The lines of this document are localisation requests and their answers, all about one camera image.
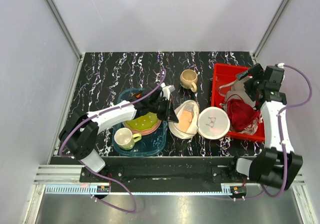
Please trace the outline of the peach bra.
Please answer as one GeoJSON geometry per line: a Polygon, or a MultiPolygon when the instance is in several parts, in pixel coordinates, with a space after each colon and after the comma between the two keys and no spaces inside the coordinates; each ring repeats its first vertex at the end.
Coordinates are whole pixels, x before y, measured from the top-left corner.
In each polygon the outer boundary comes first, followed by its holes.
{"type": "Polygon", "coordinates": [[[179,117],[178,127],[182,132],[187,132],[191,126],[194,114],[190,110],[182,110],[179,117]]]}

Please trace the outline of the red bra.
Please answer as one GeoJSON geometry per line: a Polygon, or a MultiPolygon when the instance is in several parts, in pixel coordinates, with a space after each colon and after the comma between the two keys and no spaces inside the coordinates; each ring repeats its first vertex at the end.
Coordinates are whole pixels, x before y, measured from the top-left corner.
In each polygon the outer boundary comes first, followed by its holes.
{"type": "Polygon", "coordinates": [[[240,134],[254,135],[261,120],[260,110],[251,107],[238,94],[232,94],[225,103],[231,130],[240,134]]]}

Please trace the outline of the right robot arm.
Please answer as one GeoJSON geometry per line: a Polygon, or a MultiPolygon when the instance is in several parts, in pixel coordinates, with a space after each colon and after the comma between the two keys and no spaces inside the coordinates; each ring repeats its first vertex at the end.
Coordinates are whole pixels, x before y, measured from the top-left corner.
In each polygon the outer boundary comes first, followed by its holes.
{"type": "Polygon", "coordinates": [[[239,81],[248,78],[244,81],[244,90],[262,115],[265,147],[253,160],[238,158],[235,165],[227,169],[227,176],[233,182],[247,176],[260,184],[263,191],[272,187],[283,193],[302,167],[303,158],[295,154],[289,139],[286,111],[305,103],[288,105],[285,93],[280,91],[286,67],[284,63],[265,68],[256,64],[236,75],[239,81]]]}

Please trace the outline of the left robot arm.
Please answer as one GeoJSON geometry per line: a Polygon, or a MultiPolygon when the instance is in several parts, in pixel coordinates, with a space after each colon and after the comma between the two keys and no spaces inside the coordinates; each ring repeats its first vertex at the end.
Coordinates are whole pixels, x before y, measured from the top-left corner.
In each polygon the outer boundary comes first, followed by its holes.
{"type": "Polygon", "coordinates": [[[164,83],[153,90],[146,89],[132,94],[126,100],[93,112],[76,111],[66,122],[59,134],[60,151],[68,149],[71,156],[91,169],[91,177],[98,182],[108,176],[105,161],[95,151],[97,136],[104,130],[119,123],[137,119],[148,113],[156,114],[161,121],[178,122],[173,110],[173,85],[164,83]]]}

